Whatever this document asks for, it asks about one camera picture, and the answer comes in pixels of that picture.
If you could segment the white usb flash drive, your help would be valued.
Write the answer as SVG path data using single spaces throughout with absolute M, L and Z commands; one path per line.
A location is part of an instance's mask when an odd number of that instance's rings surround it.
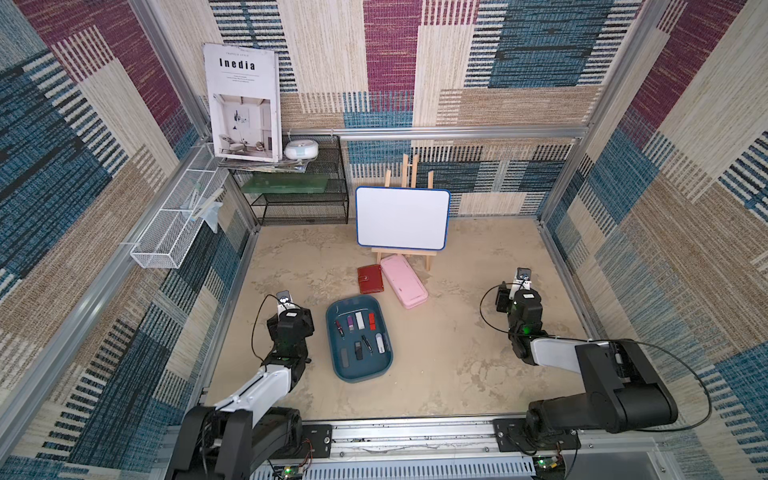
M 357 328 L 359 330 L 364 330 L 365 329 L 365 321 L 364 321 L 363 313 L 361 311 L 358 311 L 358 312 L 355 313 L 355 319 L 356 319 L 356 323 L 357 323 Z

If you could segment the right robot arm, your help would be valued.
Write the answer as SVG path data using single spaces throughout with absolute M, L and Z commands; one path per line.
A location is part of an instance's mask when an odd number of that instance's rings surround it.
M 678 419 L 672 394 L 642 348 L 630 340 L 569 340 L 543 328 L 543 305 L 531 270 L 519 267 L 514 280 L 498 286 L 495 308 L 506 314 L 517 358 L 530 366 L 553 367 L 580 376 L 580 394 L 536 400 L 524 419 L 494 422 L 501 451 L 532 455 L 575 449 L 580 430 L 608 433 L 670 425 Z

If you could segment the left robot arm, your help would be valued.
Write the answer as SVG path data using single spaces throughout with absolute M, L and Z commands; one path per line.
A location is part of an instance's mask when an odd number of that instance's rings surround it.
M 314 334 L 314 322 L 311 311 L 288 291 L 273 298 L 277 311 L 266 322 L 271 350 L 235 393 L 185 414 L 167 479 L 248 479 L 273 454 L 301 445 L 299 411 L 276 403 L 296 387 L 311 363 L 306 339 Z

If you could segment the teal plastic storage box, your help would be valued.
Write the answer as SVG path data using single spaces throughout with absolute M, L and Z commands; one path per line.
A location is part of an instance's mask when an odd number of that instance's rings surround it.
M 359 330 L 355 319 L 355 313 L 361 311 L 365 321 L 365 329 Z M 370 330 L 368 314 L 372 312 L 376 318 L 376 331 Z M 347 316 L 352 315 L 355 321 L 355 330 L 350 332 L 347 325 Z M 345 337 L 341 338 L 334 321 L 339 320 Z M 326 310 L 325 323 L 328 331 L 328 340 L 330 353 L 332 357 L 332 366 L 335 374 L 347 383 L 359 383 L 374 379 L 384 375 L 393 364 L 394 354 L 389 339 L 388 328 L 381 310 L 379 302 L 372 295 L 358 295 L 355 297 L 342 299 L 334 302 Z M 386 352 L 380 354 L 377 349 L 375 336 L 381 333 L 384 339 Z M 363 341 L 361 335 L 365 335 L 370 341 L 373 349 L 371 355 Z M 355 358 L 354 343 L 359 341 L 362 344 L 363 360 L 358 361 Z M 342 348 L 348 350 L 349 367 L 342 367 L 340 351 Z

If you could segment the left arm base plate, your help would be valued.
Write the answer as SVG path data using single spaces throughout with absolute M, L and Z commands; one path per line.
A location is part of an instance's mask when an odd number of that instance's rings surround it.
M 327 459 L 333 446 L 333 426 L 331 424 L 304 424 L 300 436 L 299 448 L 293 454 L 295 459 Z

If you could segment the black swivel usb drive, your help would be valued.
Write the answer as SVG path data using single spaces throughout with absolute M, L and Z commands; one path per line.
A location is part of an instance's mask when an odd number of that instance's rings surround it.
M 361 335 L 361 339 L 363 341 L 363 344 L 367 348 L 368 352 L 372 355 L 373 354 L 373 349 L 372 349 L 372 345 L 371 345 L 370 341 L 368 340 L 368 338 L 365 335 Z

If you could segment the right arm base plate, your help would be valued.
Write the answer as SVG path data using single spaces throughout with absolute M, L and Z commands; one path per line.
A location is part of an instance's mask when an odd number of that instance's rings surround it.
M 492 426 L 500 452 L 533 456 L 538 452 L 581 448 L 581 441 L 575 430 L 537 431 L 529 427 L 522 417 L 494 419 Z

